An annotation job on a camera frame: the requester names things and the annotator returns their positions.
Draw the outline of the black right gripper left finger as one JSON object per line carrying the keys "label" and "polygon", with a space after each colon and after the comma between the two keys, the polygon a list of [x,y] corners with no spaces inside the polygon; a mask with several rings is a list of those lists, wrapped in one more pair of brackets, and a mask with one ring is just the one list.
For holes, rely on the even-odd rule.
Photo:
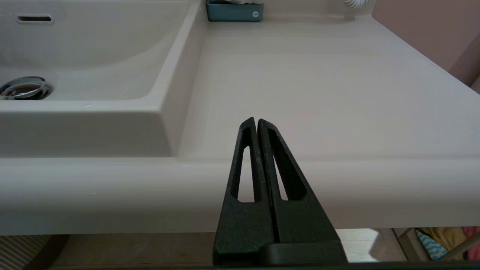
{"label": "black right gripper left finger", "polygon": [[[238,199],[245,148],[250,149],[254,202],[241,202]],[[214,262],[261,263],[262,248],[274,240],[269,188],[264,174],[257,126],[251,117],[239,126],[214,240]]]}

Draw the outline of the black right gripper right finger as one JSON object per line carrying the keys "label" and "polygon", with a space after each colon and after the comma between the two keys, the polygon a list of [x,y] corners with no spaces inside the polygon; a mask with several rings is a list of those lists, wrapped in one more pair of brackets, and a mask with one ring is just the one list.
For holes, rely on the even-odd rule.
{"label": "black right gripper right finger", "polygon": [[339,242],[333,224],[278,128],[259,120],[258,139],[276,241]]}

